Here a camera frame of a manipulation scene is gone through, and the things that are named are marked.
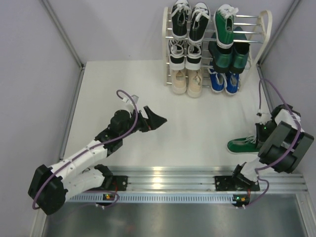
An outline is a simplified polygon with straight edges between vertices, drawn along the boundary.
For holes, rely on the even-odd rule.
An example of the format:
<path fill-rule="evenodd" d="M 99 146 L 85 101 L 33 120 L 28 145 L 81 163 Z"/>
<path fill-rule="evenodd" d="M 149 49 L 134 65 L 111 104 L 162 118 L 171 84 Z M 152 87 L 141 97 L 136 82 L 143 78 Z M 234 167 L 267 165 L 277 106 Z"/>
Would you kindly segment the blue sneaker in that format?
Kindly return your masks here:
<path fill-rule="evenodd" d="M 226 75 L 215 71 L 213 66 L 208 68 L 208 73 L 210 76 L 211 90 L 214 93 L 222 92 L 226 87 Z"/>
<path fill-rule="evenodd" d="M 239 74 L 227 72 L 225 91 L 229 95 L 235 95 L 238 92 L 238 88 L 239 88 Z"/>

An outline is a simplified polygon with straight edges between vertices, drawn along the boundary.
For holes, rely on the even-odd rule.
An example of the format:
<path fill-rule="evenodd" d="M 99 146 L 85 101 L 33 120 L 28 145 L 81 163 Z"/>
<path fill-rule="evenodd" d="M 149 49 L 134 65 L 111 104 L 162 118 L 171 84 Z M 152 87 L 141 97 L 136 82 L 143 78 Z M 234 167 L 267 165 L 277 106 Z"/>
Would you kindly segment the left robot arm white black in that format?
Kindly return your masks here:
<path fill-rule="evenodd" d="M 113 183 L 113 173 L 100 161 L 116 152 L 125 137 L 138 131 L 154 131 L 167 122 L 148 106 L 144 107 L 144 111 L 146 117 L 137 109 L 133 112 L 116 111 L 108 127 L 87 146 L 56 164 L 39 166 L 28 190 L 33 200 L 32 208 L 51 215 L 82 192 L 95 188 L 108 190 Z"/>

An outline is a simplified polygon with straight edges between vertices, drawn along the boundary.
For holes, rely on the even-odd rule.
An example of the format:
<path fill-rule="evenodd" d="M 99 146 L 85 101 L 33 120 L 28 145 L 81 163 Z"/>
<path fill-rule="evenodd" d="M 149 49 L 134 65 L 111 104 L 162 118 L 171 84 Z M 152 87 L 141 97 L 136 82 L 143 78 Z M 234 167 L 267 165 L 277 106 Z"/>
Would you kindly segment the green sneaker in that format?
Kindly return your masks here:
<path fill-rule="evenodd" d="M 222 49 L 228 49 L 234 42 L 234 22 L 238 8 L 230 4 L 221 5 L 213 15 L 216 43 Z"/>
<path fill-rule="evenodd" d="M 227 143 L 227 149 L 234 154 L 258 153 L 256 136 L 237 138 Z"/>

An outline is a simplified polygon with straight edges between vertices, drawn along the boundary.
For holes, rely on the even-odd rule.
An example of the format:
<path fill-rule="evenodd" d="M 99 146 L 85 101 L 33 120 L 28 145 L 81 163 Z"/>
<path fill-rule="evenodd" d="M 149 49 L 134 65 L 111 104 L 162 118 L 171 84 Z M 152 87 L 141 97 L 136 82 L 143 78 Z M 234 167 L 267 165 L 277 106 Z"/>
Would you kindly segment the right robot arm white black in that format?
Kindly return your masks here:
<path fill-rule="evenodd" d="M 290 105 L 275 107 L 268 122 L 255 124 L 256 135 L 227 143 L 232 153 L 258 155 L 254 161 L 236 166 L 231 177 L 235 190 L 243 190 L 257 182 L 256 169 L 268 166 L 278 173 L 291 173 L 296 169 L 314 137 L 303 129 L 297 130 L 301 115 L 292 108 Z"/>

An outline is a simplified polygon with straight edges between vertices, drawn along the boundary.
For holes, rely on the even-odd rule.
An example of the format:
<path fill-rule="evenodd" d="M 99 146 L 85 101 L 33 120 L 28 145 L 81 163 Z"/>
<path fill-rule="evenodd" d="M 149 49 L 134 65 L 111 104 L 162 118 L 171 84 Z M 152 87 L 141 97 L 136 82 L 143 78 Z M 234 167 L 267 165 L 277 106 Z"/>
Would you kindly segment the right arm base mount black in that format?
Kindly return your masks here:
<path fill-rule="evenodd" d="M 234 176 L 215 176 L 215 189 L 217 192 L 224 191 L 260 191 L 258 183 L 249 181 L 247 179 L 239 179 Z"/>

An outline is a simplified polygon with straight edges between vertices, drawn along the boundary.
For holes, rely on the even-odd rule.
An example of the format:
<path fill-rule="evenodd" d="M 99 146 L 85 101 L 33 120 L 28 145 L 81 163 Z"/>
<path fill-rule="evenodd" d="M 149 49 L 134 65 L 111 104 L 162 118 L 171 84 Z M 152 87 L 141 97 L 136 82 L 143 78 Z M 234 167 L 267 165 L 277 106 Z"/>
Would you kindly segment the beige lace sneaker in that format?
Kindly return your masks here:
<path fill-rule="evenodd" d="M 170 70 L 172 91 L 175 94 L 184 94 L 187 90 L 186 69 Z"/>
<path fill-rule="evenodd" d="M 188 95 L 192 98 L 198 98 L 202 93 L 202 69 L 198 70 L 188 70 Z"/>

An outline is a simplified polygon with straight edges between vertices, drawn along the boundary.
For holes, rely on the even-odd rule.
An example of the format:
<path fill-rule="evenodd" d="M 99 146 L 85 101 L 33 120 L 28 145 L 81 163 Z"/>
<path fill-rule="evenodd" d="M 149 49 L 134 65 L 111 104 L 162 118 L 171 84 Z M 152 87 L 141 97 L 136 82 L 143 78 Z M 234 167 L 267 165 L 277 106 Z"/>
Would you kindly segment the dark green leather shoe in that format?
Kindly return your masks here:
<path fill-rule="evenodd" d="M 227 73 L 231 69 L 233 61 L 233 46 L 229 48 L 221 48 L 218 46 L 216 41 L 216 33 L 213 33 L 212 39 L 208 44 L 208 51 L 212 56 L 212 65 L 214 70 L 218 73 Z"/>
<path fill-rule="evenodd" d="M 233 44 L 233 59 L 230 65 L 230 72 L 241 74 L 247 64 L 250 44 L 246 42 L 247 37 L 244 33 L 234 33 L 234 40 L 241 40 L 242 42 L 238 41 Z"/>

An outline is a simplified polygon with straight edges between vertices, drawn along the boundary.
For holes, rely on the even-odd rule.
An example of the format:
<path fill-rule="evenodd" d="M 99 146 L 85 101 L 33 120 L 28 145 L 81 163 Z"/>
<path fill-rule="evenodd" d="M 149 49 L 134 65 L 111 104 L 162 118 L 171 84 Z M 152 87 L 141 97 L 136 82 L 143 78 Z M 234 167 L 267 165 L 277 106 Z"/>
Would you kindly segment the black low sneaker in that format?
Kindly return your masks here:
<path fill-rule="evenodd" d="M 172 35 L 176 40 L 184 40 L 187 35 L 187 21 L 191 6 L 187 0 L 177 0 L 171 10 Z"/>
<path fill-rule="evenodd" d="M 190 44 L 197 45 L 202 43 L 205 30 L 211 18 L 208 6 L 203 2 L 198 2 L 192 9 L 191 24 L 188 36 Z"/>

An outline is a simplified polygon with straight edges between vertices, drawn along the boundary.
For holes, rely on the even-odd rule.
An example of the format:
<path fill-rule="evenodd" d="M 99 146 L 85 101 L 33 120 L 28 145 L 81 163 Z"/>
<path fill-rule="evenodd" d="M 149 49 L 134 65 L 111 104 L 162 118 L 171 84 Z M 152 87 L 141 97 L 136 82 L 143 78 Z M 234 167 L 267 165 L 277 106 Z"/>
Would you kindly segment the black white sneaker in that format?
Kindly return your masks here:
<path fill-rule="evenodd" d="M 187 44 L 187 57 L 185 62 L 185 68 L 187 70 L 197 71 L 200 69 L 202 60 L 202 43 L 200 44 Z"/>
<path fill-rule="evenodd" d="M 168 42 L 168 57 L 171 70 L 183 70 L 185 68 L 184 41 L 170 39 Z"/>

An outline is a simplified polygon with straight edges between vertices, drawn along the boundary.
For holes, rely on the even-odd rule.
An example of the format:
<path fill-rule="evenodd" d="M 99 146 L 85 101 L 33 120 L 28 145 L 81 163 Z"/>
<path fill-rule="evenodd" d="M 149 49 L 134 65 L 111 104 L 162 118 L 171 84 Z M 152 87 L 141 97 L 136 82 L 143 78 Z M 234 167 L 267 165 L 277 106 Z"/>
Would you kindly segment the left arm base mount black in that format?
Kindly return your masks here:
<path fill-rule="evenodd" d="M 108 176 L 98 188 L 104 191 L 126 191 L 128 184 L 128 176 L 114 175 Z"/>

